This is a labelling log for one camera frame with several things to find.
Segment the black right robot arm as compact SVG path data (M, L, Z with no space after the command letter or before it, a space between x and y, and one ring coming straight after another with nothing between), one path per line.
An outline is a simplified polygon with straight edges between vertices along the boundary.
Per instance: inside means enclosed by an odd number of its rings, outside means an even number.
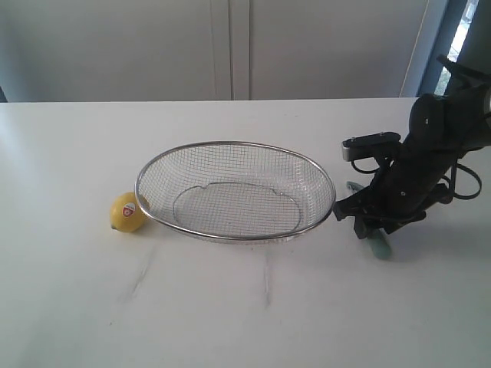
M460 82L451 94L418 97L410 110L409 133L375 133L342 143L344 160L373 158L371 183L334 204L337 220L354 218L359 239L383 229L391 234L425 219L431 206L478 195L456 192L456 172L480 177L460 164L467 153L490 145L490 75L440 55L437 60Z

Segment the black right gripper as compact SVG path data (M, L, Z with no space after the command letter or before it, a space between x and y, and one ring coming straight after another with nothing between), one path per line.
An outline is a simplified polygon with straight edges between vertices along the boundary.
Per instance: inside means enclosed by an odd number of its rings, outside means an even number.
M410 111L409 133L390 168L371 186L371 197L337 201L335 218L355 217L358 238L379 238L381 228L393 232L424 219L426 209L437 202L433 188L457 160L457 150L445 143L444 117L442 97L418 98Z

